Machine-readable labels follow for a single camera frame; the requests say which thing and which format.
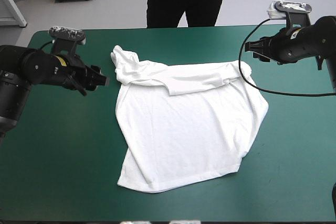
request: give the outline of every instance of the black pants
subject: black pants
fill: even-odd
[[[214,26],[223,0],[148,0],[147,28],[177,27],[186,13],[189,27]]]

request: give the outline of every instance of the green table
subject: green table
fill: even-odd
[[[263,26],[251,39],[275,34]],[[159,194],[117,186],[127,145],[114,108],[120,84],[114,45],[168,65],[233,61],[253,26],[88,30],[78,54],[110,76],[109,87],[36,86],[0,148],[0,219],[120,221],[332,221],[336,98],[263,94],[269,111],[238,173]],[[34,34],[30,47],[50,37]],[[256,83],[292,92],[330,92],[314,58],[278,66],[245,54]]]

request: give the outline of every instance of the white object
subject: white object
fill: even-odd
[[[18,25],[25,27],[27,21],[13,0],[0,0],[0,26]]]
[[[111,58],[129,147],[118,185],[159,193],[238,171],[268,103],[237,61],[167,66],[119,46]],[[253,82],[249,65],[242,68]]]
[[[283,8],[286,8],[289,10],[299,10],[299,11],[306,12],[306,13],[311,12],[310,5],[306,3],[291,2],[291,1],[285,1],[285,0],[275,0],[270,4],[267,10],[267,13],[270,19],[286,19],[286,13],[280,12],[275,8],[275,5],[277,2],[280,2]]]

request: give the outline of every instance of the white floor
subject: white floor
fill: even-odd
[[[53,25],[80,29],[144,28],[146,0],[89,0],[55,3],[52,0],[15,0],[26,18],[26,28],[0,27],[0,45],[27,46],[32,35]],[[217,26],[257,24],[267,18],[272,0],[224,0]],[[336,15],[335,0],[290,0],[312,5],[311,21]],[[179,26],[187,26],[185,17]]]

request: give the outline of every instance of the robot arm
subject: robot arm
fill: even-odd
[[[0,140],[14,128],[35,84],[86,90],[108,86],[109,78],[97,66],[88,67],[76,54],[76,46],[85,43],[81,30],[52,27],[54,38],[51,53],[41,49],[0,46]]]
[[[318,70],[326,60],[330,79],[336,92],[336,17],[325,16],[310,25],[311,7],[304,3],[274,1],[268,11],[270,19],[286,19],[286,28],[272,37],[247,42],[245,51],[253,51],[254,58],[279,65],[315,57]]]

